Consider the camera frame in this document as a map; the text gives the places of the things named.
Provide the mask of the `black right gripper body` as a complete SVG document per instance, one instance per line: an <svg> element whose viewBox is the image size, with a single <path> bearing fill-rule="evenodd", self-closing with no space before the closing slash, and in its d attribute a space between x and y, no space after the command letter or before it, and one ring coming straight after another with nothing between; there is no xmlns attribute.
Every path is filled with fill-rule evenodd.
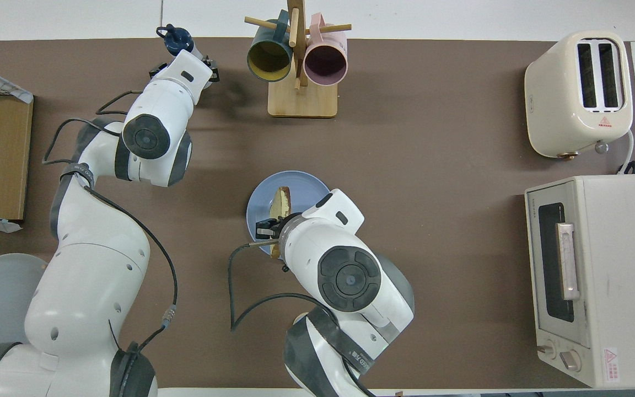
<svg viewBox="0 0 635 397"><path fill-rule="evenodd" d="M282 221L280 221L278 230L279 234L277 237L279 239L279 243L285 241L285 238L287 238L289 232L292 231L292 229L294 229L297 225L297 222L294 220L295 218L297 218L297 214L292 213L287 216L287 218L284 218L282 219Z"/></svg>

